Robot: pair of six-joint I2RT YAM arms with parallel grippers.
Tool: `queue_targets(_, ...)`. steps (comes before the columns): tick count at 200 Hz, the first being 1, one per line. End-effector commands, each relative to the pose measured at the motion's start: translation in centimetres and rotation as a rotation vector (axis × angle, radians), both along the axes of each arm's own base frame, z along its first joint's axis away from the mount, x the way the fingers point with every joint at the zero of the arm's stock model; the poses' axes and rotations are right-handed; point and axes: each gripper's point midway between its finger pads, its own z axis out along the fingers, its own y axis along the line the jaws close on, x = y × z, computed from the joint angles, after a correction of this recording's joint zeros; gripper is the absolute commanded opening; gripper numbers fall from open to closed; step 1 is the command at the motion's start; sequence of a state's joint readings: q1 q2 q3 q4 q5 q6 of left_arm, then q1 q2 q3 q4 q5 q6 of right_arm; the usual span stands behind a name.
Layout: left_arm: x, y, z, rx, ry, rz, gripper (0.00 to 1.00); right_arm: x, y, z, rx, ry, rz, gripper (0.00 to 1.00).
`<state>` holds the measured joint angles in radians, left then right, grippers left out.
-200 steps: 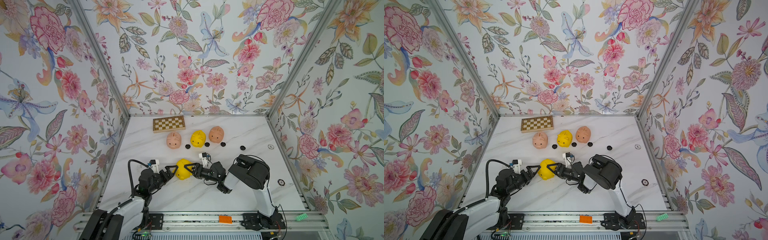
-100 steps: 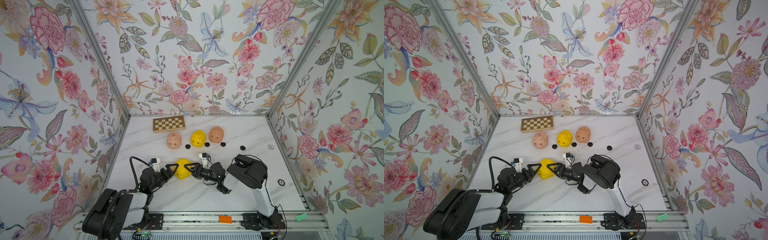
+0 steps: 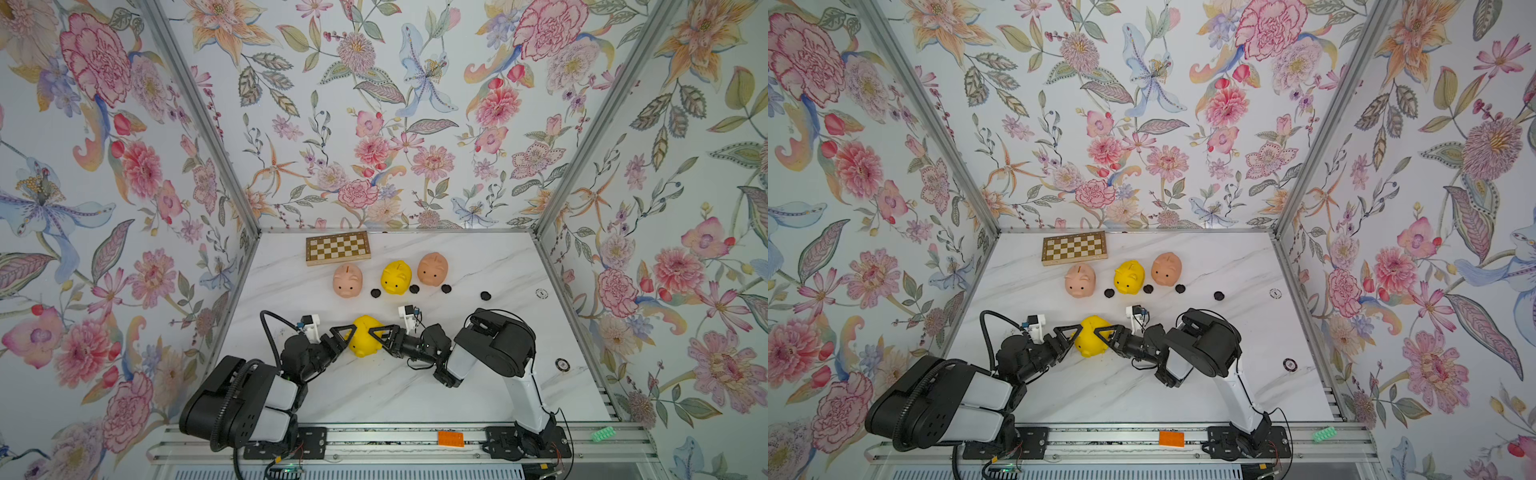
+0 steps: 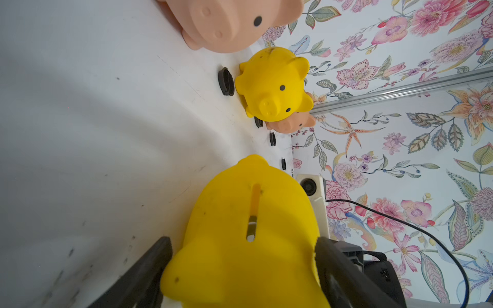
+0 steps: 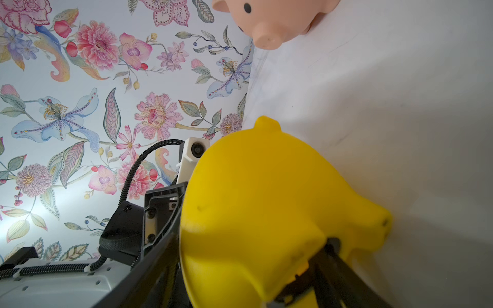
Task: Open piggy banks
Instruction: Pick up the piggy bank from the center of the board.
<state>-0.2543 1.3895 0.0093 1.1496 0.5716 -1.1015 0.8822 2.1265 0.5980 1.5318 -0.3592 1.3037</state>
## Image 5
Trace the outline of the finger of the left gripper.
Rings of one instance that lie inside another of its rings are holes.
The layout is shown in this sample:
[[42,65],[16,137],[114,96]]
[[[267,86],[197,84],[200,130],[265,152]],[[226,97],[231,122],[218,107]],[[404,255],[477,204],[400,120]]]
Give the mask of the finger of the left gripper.
[[146,193],[141,258],[157,246],[169,229],[179,226],[187,185],[182,182]]

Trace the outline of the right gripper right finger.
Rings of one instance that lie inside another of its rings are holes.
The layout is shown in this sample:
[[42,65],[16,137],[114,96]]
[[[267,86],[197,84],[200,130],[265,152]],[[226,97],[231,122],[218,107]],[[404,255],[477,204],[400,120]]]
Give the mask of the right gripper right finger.
[[340,248],[339,239],[329,238],[308,269],[295,275],[269,306],[295,307],[314,292],[317,307],[390,307],[343,261]]

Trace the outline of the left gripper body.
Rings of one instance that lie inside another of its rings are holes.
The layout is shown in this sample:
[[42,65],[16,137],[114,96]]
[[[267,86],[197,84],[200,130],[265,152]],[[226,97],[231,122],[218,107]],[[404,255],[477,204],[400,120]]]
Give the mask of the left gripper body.
[[100,236],[102,257],[132,266],[138,261],[143,242],[144,208],[121,202]]

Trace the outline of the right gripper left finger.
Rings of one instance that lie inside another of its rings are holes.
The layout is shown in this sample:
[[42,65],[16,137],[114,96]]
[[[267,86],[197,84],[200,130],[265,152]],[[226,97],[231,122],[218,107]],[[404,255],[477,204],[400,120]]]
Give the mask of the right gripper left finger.
[[177,216],[158,245],[95,307],[184,307]]

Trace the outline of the yellow piggy bank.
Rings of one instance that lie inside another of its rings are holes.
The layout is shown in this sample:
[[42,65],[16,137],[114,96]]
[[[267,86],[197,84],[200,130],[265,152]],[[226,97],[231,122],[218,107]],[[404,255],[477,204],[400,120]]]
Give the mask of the yellow piggy bank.
[[380,249],[392,215],[310,145],[262,116],[212,145],[188,184],[182,273],[194,307],[270,307],[329,238],[348,265]]

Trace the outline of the pink piggy bank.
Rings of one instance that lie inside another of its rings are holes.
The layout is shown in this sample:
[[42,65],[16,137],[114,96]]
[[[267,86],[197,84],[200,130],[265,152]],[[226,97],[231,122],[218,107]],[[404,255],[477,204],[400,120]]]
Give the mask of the pink piggy bank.
[[340,0],[219,0],[213,10],[228,13],[262,50],[276,50],[309,32],[317,15],[329,14]]

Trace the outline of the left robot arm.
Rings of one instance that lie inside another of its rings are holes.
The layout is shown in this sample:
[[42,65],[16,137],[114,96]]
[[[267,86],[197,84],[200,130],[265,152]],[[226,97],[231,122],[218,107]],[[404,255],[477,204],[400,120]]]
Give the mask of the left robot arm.
[[34,247],[1,266],[2,307],[189,307],[179,257],[187,183],[123,201],[100,237],[100,262],[42,261]]

